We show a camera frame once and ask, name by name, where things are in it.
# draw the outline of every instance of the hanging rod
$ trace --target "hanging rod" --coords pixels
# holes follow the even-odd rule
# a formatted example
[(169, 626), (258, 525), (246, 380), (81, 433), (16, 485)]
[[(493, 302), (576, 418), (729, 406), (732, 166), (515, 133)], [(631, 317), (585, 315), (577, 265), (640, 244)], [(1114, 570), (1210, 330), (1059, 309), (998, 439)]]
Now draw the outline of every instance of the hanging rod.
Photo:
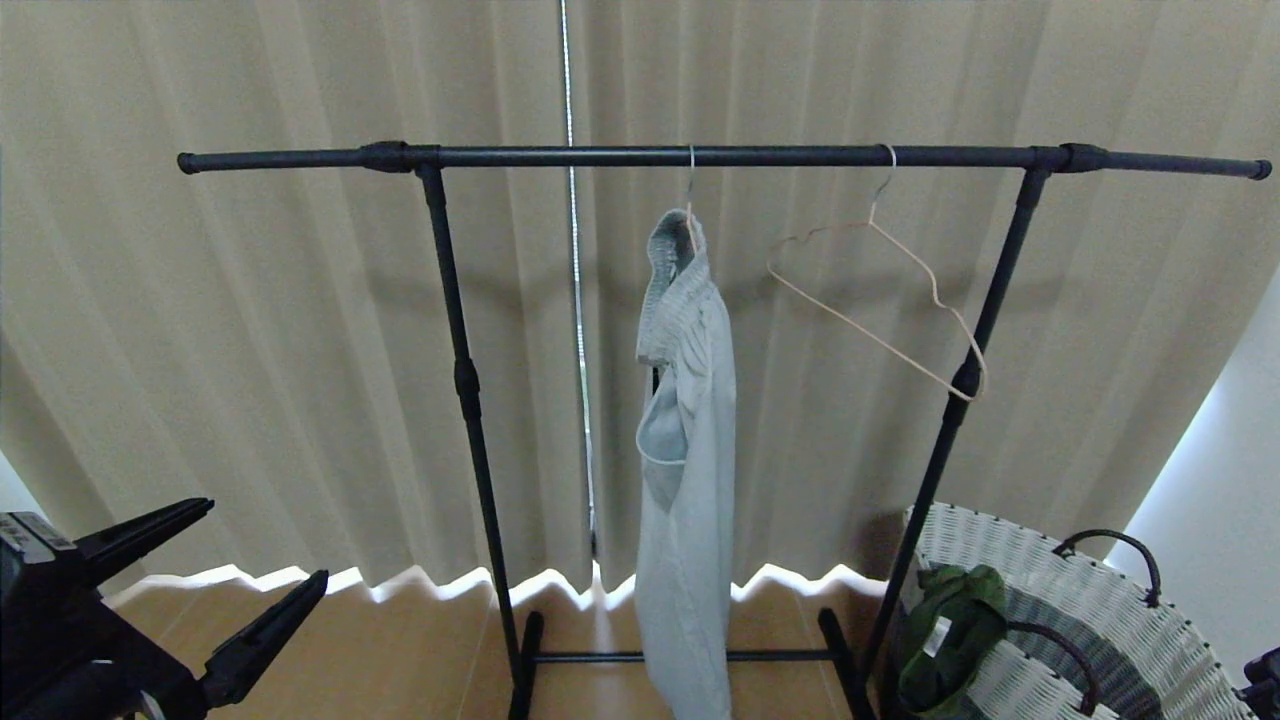
[[(695, 146), (699, 167), (888, 167), (883, 145), (796, 146)], [(895, 145), (897, 164), (923, 168), (1027, 168), (1052, 173), (1089, 170), (1149, 170), (1233, 176), (1263, 179), (1271, 174), (1267, 160), (1228, 160), (1146, 152), (1112, 152), (1093, 145), (1069, 142), (1060, 146), (980, 147), (951, 145)], [(554, 167), (677, 167), (689, 164), (690, 147), (553, 147), (408, 145), (384, 141), (349, 150), (273, 150), (266, 152), (182, 152), (178, 168), (188, 176), (212, 170), (274, 168), (369, 168), (384, 173), (408, 173), (420, 167), (435, 168), (554, 168)]]

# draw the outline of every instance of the horizontal black bar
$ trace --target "horizontal black bar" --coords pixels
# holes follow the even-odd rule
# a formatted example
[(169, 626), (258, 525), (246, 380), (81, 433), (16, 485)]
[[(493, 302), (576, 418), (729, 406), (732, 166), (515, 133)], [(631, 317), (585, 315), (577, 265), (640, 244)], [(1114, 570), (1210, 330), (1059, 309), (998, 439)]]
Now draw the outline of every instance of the horizontal black bar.
[[(840, 657), (831, 650), (731, 650), (730, 662), (808, 662), (831, 661)], [(538, 664), (558, 662), (644, 662), (641, 652), (540, 652)]]
[[(1056, 147), (895, 146), (897, 164), (932, 168), (1041, 168), (1050, 172), (1098, 169), (1156, 170), (1235, 176), (1262, 179), (1271, 173), (1266, 160), (1226, 160), (1110, 152), (1089, 145)], [(892, 156), (883, 145), (813, 146), (694, 146), (701, 167), (887, 167)], [(548, 167), (686, 167), (689, 146), (552, 147), (484, 146), (442, 147), (374, 142), (351, 150), (278, 150), (269, 152), (212, 152), (178, 155), (178, 167), (195, 174), (211, 170), (270, 168), (369, 168), (407, 173), (422, 165), (438, 168), (548, 168)]]

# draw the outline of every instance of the rack foot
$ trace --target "rack foot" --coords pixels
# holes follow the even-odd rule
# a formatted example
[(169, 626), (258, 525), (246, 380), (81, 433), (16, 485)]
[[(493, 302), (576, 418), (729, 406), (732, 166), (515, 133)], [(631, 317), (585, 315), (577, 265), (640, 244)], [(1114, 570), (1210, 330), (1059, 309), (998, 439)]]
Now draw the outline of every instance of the rack foot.
[(538, 648), (541, 644), (543, 614), (530, 612), (529, 619), (525, 620), (525, 638), (520, 643), (520, 680), (511, 689), (511, 710), (507, 712), (507, 720), (527, 720), (529, 717), (529, 708), (534, 703), (534, 680), (538, 673), (534, 657), (538, 656)]
[(867, 697), (867, 683), (859, 679), (859, 673), (854, 667), (854, 653), (845, 642), (845, 633), (840, 629), (836, 612), (823, 607), (818, 612), (818, 626), (822, 628), (822, 637), (827, 641), (827, 650), (836, 653), (831, 662), (836, 666), (836, 676), (840, 678), (840, 687), (845, 691), (849, 711), (854, 714), (855, 720), (877, 720)]

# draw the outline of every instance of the clothing tag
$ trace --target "clothing tag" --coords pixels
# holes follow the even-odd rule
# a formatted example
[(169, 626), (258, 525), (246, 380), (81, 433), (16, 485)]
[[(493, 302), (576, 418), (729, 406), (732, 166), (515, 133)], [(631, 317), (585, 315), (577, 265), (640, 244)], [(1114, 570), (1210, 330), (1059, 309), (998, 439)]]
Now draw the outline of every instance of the clothing tag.
[(933, 624), (933, 632), (929, 633), (929, 639), (924, 641), (924, 655), (937, 657), (938, 648), (942, 647), (942, 641), (947, 638), (948, 632), (951, 632), (951, 620), (938, 615), (938, 621)]

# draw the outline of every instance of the black metal clothes rack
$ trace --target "black metal clothes rack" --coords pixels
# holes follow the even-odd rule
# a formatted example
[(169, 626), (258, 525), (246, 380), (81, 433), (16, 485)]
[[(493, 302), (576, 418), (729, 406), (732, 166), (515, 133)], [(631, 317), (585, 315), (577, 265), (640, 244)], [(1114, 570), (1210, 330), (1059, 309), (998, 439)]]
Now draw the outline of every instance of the black metal clothes rack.
[[(1005, 292), (1012, 278), (1018, 254), (1027, 238), (1032, 214), (1039, 202), (1046, 181), (1055, 173), (1084, 173), (1092, 170), (1149, 170), (1162, 173), (1190, 173), (1202, 176), (1230, 176), (1263, 179), (1271, 174), (1267, 160), (1226, 160), (1217, 158), (1188, 158), (1179, 155), (1148, 155), (1140, 152), (1112, 152), (1083, 143), (1057, 147), (961, 147), (961, 146), (895, 146), (897, 165), (936, 168), (1021, 168), (1021, 187), (1004, 247), (987, 290), (974, 337), (978, 346), (987, 348), (991, 332), (1000, 314)], [(639, 652), (543, 652), (540, 642), (545, 620), (531, 612), (525, 623), (522, 642), (516, 634), (516, 620), (511, 607), (507, 568), (503, 559), (502, 536), (498, 529), (498, 510), (494, 503), (489, 459), (485, 451), (484, 428), (480, 423), (480, 379), (467, 346), (466, 323), (462, 316), (462, 293), (453, 260), (453, 237), (445, 210), (443, 168), (515, 168), (515, 167), (684, 167), (690, 161), (691, 149), (672, 147), (443, 147), (438, 145), (407, 145), (404, 142), (375, 142), (349, 150), (284, 150), (270, 152), (219, 152), (178, 155), (178, 167), (187, 174), (210, 170), (247, 170), (268, 168), (367, 168), (384, 173), (415, 173), (422, 182), (426, 204), (431, 215), (435, 251), (439, 259), (444, 305), (453, 340), (453, 382), (466, 421), (471, 460), (475, 466), (476, 489), (484, 519), (493, 582), (502, 615), (502, 630), (507, 647), (507, 661), (513, 683), (508, 717), (529, 716), (532, 702), (534, 680), (538, 666), (556, 662), (640, 662)], [(891, 155), (884, 146), (705, 146), (696, 149), (701, 167), (888, 167)], [(952, 379), (961, 392), (973, 396), (980, 370), (973, 350), (969, 351)], [(919, 492), (913, 505), (910, 521), (893, 559), (888, 587), (861, 659), (855, 661), (845, 643), (840, 621), (831, 609), (818, 614), (818, 625), (827, 643), (826, 650), (763, 650), (730, 651), (731, 661), (829, 661), (835, 665), (849, 702), (850, 711), (859, 720), (872, 720), (876, 714), (867, 697), (867, 683), (884, 642), (893, 609), (906, 579), (908, 568), (928, 509), (942, 479), (947, 457), (956, 433), (964, 421), (969, 405), (950, 395), (942, 413), (942, 425), (924, 470)]]

